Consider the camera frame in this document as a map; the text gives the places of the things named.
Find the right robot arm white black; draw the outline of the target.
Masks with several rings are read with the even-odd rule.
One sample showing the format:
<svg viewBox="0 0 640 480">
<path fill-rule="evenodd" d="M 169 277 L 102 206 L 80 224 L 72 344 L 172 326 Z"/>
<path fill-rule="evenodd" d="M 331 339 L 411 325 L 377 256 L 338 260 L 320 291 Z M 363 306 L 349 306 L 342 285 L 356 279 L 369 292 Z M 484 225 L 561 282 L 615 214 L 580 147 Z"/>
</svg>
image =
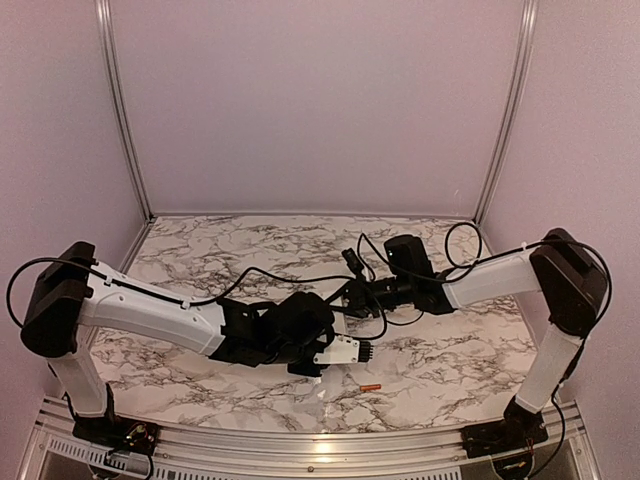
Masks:
<svg viewBox="0 0 640 480">
<path fill-rule="evenodd" d="M 384 249 L 391 274 L 366 280 L 364 262 L 345 252 L 354 280 L 341 293 L 346 313 L 356 318 L 381 316 L 412 305 L 431 315 L 446 315 L 499 297 L 537 292 L 546 302 L 549 326 L 524 382 L 512 397 L 495 430 L 506 448 L 515 448 L 534 431 L 533 417 L 553 400 L 574 372 L 586 341 L 609 307 L 612 280 L 602 256 L 555 228 L 532 244 L 478 258 L 470 265 L 452 264 L 436 272 L 421 239 L 400 235 Z"/>
</svg>

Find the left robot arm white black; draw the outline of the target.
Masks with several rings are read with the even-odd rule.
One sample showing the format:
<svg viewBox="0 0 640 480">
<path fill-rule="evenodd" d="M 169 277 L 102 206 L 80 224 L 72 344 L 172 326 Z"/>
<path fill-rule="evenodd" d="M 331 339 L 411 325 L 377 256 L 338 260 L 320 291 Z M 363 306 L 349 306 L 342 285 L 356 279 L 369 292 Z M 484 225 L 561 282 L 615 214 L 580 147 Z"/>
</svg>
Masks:
<svg viewBox="0 0 640 480">
<path fill-rule="evenodd" d="M 284 364 L 306 376 L 354 358 L 351 342 L 335 333 L 330 306 L 314 293 L 296 292 L 279 304 L 180 299 L 128 280 L 93 254 L 93 245 L 78 242 L 45 259 L 20 338 L 50 361 L 76 414 L 106 445 L 125 438 L 126 423 L 112 412 L 109 389 L 76 339 L 81 325 L 169 342 L 218 362 Z"/>
</svg>

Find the orange AAA battery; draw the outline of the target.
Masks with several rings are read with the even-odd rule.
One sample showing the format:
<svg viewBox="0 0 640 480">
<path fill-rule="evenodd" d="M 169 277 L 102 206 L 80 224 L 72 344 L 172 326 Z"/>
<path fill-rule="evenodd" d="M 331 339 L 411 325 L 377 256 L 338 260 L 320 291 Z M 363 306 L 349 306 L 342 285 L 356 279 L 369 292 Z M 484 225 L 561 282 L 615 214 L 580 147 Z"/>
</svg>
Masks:
<svg viewBox="0 0 640 480">
<path fill-rule="evenodd" d="M 377 390 L 380 390 L 381 388 L 382 388 L 381 384 L 369 384 L 369 385 L 359 386 L 359 390 L 361 392 L 377 391 Z"/>
</svg>

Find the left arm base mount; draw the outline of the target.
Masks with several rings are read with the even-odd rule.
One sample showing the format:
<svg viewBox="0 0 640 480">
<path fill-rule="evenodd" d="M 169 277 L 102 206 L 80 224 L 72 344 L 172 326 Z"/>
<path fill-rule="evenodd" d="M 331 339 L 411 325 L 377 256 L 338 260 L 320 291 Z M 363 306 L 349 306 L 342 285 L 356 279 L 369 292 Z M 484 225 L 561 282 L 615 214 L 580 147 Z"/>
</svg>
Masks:
<svg viewBox="0 0 640 480">
<path fill-rule="evenodd" d="M 81 440 L 127 451 L 152 455 L 156 448 L 159 425 L 107 412 L 102 417 L 75 415 L 73 436 Z"/>
</svg>

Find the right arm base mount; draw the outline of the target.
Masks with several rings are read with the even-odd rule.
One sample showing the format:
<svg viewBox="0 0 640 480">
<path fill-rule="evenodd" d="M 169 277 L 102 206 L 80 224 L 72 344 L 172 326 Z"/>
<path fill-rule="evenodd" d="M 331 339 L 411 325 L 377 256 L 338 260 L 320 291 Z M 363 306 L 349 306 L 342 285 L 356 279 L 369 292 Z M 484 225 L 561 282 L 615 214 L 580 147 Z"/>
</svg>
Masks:
<svg viewBox="0 0 640 480">
<path fill-rule="evenodd" d="M 478 458 L 531 447 L 548 440 L 540 412 L 532 413 L 513 397 L 501 420 L 473 424 L 461 429 L 462 445 L 468 458 Z"/>
</svg>

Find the front aluminium frame rail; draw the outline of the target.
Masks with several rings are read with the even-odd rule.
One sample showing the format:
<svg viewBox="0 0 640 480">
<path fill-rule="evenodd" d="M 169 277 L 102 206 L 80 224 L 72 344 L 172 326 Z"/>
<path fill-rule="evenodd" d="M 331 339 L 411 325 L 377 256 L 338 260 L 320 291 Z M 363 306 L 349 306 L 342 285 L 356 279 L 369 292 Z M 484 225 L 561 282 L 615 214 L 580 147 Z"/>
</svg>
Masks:
<svg viewBox="0 0 640 480">
<path fill-rule="evenodd" d="M 578 406 L 544 413 L 542 443 L 476 455 L 483 424 L 376 433 L 224 430 L 162 422 L 151 458 L 73 436 L 64 401 L 43 401 L 20 479 L 601 479 Z"/>
</svg>

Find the right aluminium frame post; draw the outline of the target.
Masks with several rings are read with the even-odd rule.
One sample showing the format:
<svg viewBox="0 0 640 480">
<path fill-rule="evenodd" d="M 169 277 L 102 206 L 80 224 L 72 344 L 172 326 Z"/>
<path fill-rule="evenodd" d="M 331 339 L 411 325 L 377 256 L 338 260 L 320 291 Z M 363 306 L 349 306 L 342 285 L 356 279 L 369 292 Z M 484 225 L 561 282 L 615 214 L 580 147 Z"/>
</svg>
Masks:
<svg viewBox="0 0 640 480">
<path fill-rule="evenodd" d="M 539 2 L 536 0 L 526 0 L 522 2 L 520 27 L 511 77 L 508 84 L 506 103 L 492 150 L 489 167 L 473 216 L 474 222 L 479 226 L 482 226 L 488 218 L 491 203 L 497 191 L 500 175 L 506 163 L 511 135 L 522 101 L 531 62 L 538 9 Z"/>
</svg>

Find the aluminium frame post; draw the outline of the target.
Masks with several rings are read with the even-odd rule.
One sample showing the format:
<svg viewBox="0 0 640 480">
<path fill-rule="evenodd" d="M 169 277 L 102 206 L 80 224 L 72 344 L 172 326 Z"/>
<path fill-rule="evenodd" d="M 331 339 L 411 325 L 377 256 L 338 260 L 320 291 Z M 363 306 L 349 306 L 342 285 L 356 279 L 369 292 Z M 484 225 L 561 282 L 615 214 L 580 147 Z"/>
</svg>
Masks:
<svg viewBox="0 0 640 480">
<path fill-rule="evenodd" d="M 149 223 L 154 219 L 154 214 L 151 208 L 149 195 L 144 184 L 142 169 L 138 160 L 133 133 L 127 114 L 124 89 L 118 64 L 111 2 L 108 0 L 96 0 L 94 4 L 107 82 L 111 95 L 111 103 L 113 105 L 118 135 L 122 144 L 126 167 L 130 176 L 138 208 L 144 221 Z"/>
<path fill-rule="evenodd" d="M 539 2 L 536 0 L 526 0 L 522 2 L 520 27 L 511 77 L 508 84 L 506 103 L 492 150 L 489 167 L 473 216 L 474 222 L 479 226 L 482 226 L 488 218 L 491 203 L 497 191 L 500 175 L 506 163 L 511 135 L 522 101 L 531 62 L 538 9 Z"/>
</svg>

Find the left aluminium frame post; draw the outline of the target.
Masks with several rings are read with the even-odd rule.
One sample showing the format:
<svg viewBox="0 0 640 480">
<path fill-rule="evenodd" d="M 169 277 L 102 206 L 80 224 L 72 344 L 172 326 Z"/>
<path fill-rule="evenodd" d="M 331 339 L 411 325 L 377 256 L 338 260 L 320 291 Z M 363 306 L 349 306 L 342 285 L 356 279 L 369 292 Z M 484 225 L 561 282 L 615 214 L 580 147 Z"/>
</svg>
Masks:
<svg viewBox="0 0 640 480">
<path fill-rule="evenodd" d="M 151 208 L 149 195 L 144 184 L 142 169 L 138 160 L 133 133 L 127 114 L 124 89 L 118 64 L 111 2 L 108 0 L 96 0 L 94 4 L 107 82 L 111 95 L 111 103 L 113 105 L 118 135 L 122 144 L 126 167 L 130 176 L 138 208 L 144 221 L 149 223 L 154 219 L 154 214 Z"/>
</svg>

